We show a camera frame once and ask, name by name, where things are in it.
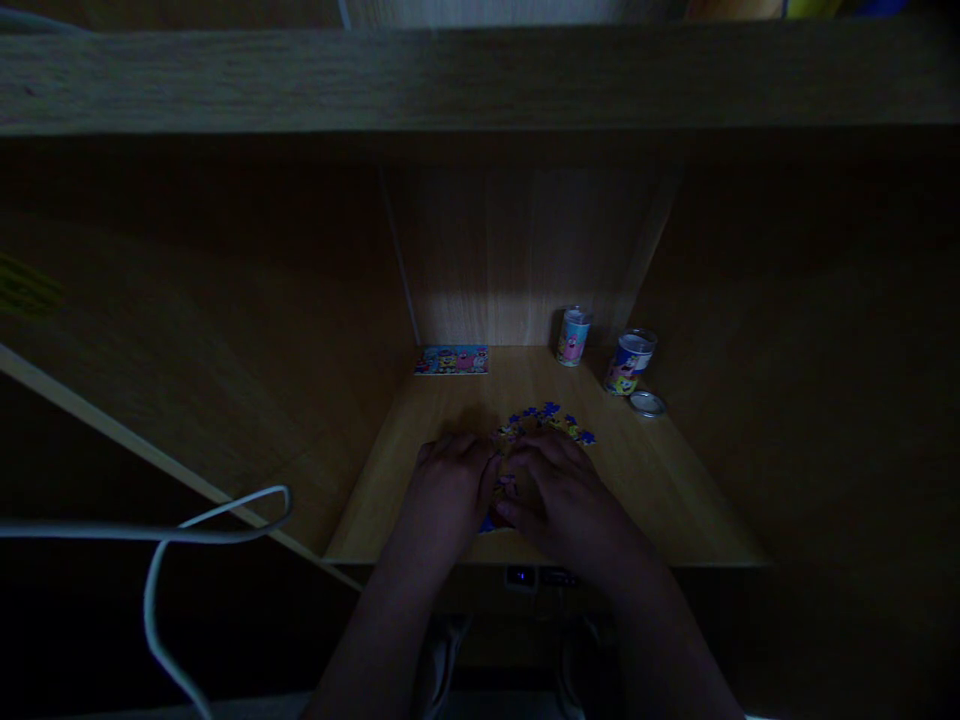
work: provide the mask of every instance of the hand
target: hand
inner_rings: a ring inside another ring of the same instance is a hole
[[[476,435],[444,435],[420,448],[384,560],[436,588],[477,535],[501,456]]]
[[[546,517],[502,500],[497,512],[544,555],[613,595],[656,561],[653,544],[607,490],[593,462],[569,436],[527,435],[510,455],[537,483]]]

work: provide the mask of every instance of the left hand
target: left hand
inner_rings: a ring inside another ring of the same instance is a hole
[[[501,456],[476,435],[444,435],[420,448],[400,517],[381,563],[439,589],[477,536]]]

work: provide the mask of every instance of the right hand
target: right hand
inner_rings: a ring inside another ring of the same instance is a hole
[[[509,457],[537,483],[546,517],[511,500],[497,512],[544,555],[608,595],[636,583],[636,571],[656,563],[653,544],[607,490],[587,454],[554,430],[524,436]]]

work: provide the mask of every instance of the metal can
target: metal can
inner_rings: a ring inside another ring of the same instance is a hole
[[[634,328],[620,336],[610,359],[603,386],[613,395],[629,395],[637,388],[637,380],[646,369],[657,347],[657,336],[649,330]]]
[[[582,305],[571,305],[563,313],[560,327],[560,341],[557,343],[557,362],[566,367],[576,367],[583,355],[583,346],[587,342],[587,333],[593,313]]]

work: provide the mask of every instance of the white cable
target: white cable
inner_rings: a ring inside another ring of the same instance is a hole
[[[253,530],[237,530],[233,532],[210,531],[210,530],[186,530],[186,528],[202,523],[217,515],[230,512],[241,505],[257,500],[273,493],[283,493],[283,515],[279,520],[264,525],[261,528]],[[154,616],[157,598],[157,582],[160,578],[160,564],[163,562],[163,555],[167,551],[167,546],[172,542],[183,542],[203,545],[229,545],[233,543],[247,542],[263,537],[273,532],[287,520],[293,512],[293,499],[290,496],[290,488],[286,485],[274,485],[273,487],[258,490],[255,493],[246,495],[239,500],[228,502],[212,510],[190,518],[181,523],[177,529],[144,527],[137,525],[124,525],[120,523],[91,523],[91,522],[52,522],[40,520],[31,522],[29,520],[0,520],[0,538],[2,537],[25,537],[25,538],[73,538],[86,540],[153,540],[161,541],[153,553],[153,559],[150,561],[150,569],[147,571],[147,583],[143,588],[143,629],[147,637],[147,646],[150,652],[160,666],[167,672],[170,678],[180,686],[180,689],[193,701],[197,712],[204,720],[213,720],[213,713],[210,709],[210,701],[207,700],[203,691],[197,687],[189,675],[177,665],[174,659],[167,652],[167,649],[160,642],[157,634],[157,620]]]

